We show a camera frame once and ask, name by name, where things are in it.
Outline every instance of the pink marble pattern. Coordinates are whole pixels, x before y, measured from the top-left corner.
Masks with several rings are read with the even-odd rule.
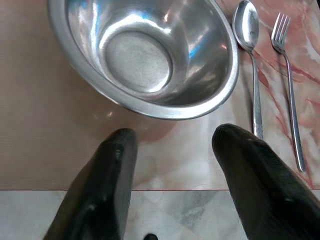
[[[239,0],[217,1],[231,20]],[[320,11],[315,0],[252,0],[260,16],[257,58],[264,139],[312,189],[320,189]],[[233,123],[251,129],[252,64],[240,53],[239,78],[216,111],[165,121],[130,112],[90,87],[68,64],[47,19],[45,0],[3,1],[0,15],[0,189],[67,189],[98,144],[118,128],[136,131],[135,190],[223,190],[211,138]],[[272,27],[292,17],[286,49],[307,171],[293,151],[285,62],[273,50]]]

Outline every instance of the metal spoon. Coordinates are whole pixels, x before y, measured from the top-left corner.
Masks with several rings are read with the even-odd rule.
[[[239,45],[250,55],[253,67],[253,133],[263,139],[257,62],[253,55],[259,37],[259,16],[255,6],[243,0],[236,8],[232,29]]]

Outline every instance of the bowl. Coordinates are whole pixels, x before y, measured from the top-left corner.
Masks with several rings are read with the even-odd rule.
[[[237,44],[213,0],[48,0],[48,13],[71,65],[134,112],[192,119],[235,87]]]

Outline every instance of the metal fork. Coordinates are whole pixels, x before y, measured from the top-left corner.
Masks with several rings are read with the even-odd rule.
[[[288,81],[289,81],[290,121],[291,121],[293,145],[294,145],[295,156],[296,156],[296,164],[298,169],[301,172],[304,172],[306,170],[306,166],[305,166],[304,156],[302,152],[300,134],[299,134],[299,128],[298,128],[298,118],[297,118],[297,112],[296,112],[294,86],[292,81],[290,62],[285,50],[285,38],[287,36],[290,21],[291,21],[291,18],[289,16],[281,12],[278,14],[278,17],[276,18],[276,21],[273,27],[271,42],[272,42],[273,48],[278,53],[283,55],[285,59]]]

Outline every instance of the tile floor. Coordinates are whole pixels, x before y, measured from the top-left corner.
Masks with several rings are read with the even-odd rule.
[[[320,190],[314,191],[320,199]],[[0,239],[38,240],[64,191],[0,191]],[[134,191],[125,240],[246,240],[228,191]]]

